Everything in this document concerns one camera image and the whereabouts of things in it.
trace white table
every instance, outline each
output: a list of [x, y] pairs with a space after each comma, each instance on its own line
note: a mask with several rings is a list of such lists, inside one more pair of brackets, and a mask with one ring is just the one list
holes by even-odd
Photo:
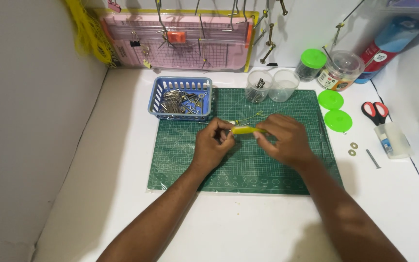
[[[279, 68], [272, 68], [274, 74]], [[146, 193], [158, 119], [147, 112], [159, 75], [205, 76], [244, 88], [246, 73], [110, 70], [63, 187], [37, 244], [36, 262], [95, 261], [160, 194]], [[300, 89], [323, 89], [301, 83]], [[410, 262], [419, 262], [419, 176], [408, 159], [389, 160], [360, 110], [379, 101], [371, 83], [341, 93], [353, 127], [328, 128], [346, 191]], [[359, 148], [348, 154], [350, 143]], [[378, 164], [376, 170], [365, 149]], [[308, 196], [200, 194], [160, 261], [339, 261]]]

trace green cutting mat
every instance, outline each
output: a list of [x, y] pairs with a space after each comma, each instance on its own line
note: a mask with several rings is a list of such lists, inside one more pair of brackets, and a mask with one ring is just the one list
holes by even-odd
[[[342, 185], [329, 138], [327, 134], [320, 136], [319, 133], [319, 105], [315, 91], [297, 90], [285, 103], [266, 98], [260, 104], [248, 102], [244, 89], [213, 89], [213, 95], [212, 114], [223, 120], [246, 119], [259, 111], [263, 111], [263, 115], [280, 113], [294, 117], [305, 125], [313, 152], [323, 159], [329, 174]], [[255, 116], [241, 124], [255, 126], [264, 119]], [[188, 168], [195, 149], [196, 133], [205, 126], [196, 121], [160, 120], [148, 189], [167, 189]], [[199, 191], [309, 194], [299, 174], [267, 156], [253, 135], [237, 135], [236, 140], [236, 146], [206, 177]]]

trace green lid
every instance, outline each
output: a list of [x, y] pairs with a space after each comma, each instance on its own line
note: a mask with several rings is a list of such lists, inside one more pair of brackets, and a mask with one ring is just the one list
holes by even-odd
[[302, 53], [300, 60], [309, 68], [319, 69], [326, 64], [327, 57], [321, 50], [307, 49]]
[[326, 113], [324, 122], [333, 131], [344, 133], [352, 127], [352, 118], [342, 110], [334, 109]]
[[318, 102], [325, 109], [340, 109], [344, 104], [344, 98], [339, 92], [332, 90], [324, 90], [318, 95]]

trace scissors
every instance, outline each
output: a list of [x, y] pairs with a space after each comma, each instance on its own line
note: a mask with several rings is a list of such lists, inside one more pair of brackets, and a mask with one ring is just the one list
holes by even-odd
[[371, 119], [376, 126], [386, 123], [386, 117], [389, 115], [389, 109], [381, 102], [365, 102], [361, 105], [361, 111], [365, 116]]

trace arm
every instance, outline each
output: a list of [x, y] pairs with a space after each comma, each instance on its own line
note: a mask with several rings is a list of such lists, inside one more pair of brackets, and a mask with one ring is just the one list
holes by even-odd
[[225, 129], [232, 126], [215, 118], [198, 132], [189, 168], [114, 238], [97, 262], [147, 262], [158, 259], [203, 179], [235, 145], [232, 133], [225, 133]]
[[299, 172], [328, 235], [344, 262], [405, 262], [363, 209], [328, 174], [308, 146], [305, 127], [293, 118], [271, 115], [257, 125], [277, 138], [275, 145], [256, 132], [268, 155]]

